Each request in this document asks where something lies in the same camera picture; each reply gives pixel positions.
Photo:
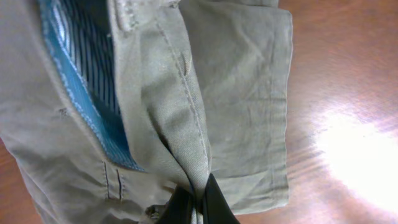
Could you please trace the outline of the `khaki green shorts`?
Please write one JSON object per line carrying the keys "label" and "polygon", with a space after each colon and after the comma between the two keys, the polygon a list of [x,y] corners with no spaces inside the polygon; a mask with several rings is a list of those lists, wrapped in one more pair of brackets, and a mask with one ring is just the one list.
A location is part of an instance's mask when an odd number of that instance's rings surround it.
{"label": "khaki green shorts", "polygon": [[155,222],[213,175],[282,207],[293,20],[277,1],[2,1],[1,139],[44,223]]}

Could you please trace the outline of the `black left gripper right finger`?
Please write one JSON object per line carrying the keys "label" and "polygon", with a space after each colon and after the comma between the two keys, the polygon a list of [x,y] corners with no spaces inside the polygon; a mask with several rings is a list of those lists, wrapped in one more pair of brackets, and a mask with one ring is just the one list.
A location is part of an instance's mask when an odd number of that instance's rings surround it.
{"label": "black left gripper right finger", "polygon": [[230,210],[213,174],[209,175],[202,207],[204,224],[240,224]]}

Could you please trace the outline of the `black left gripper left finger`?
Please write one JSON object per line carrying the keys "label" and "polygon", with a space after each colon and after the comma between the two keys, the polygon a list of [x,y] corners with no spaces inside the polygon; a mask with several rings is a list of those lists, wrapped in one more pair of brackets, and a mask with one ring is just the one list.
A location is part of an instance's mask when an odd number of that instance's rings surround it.
{"label": "black left gripper left finger", "polygon": [[191,224],[192,210],[192,195],[177,186],[156,224]]}

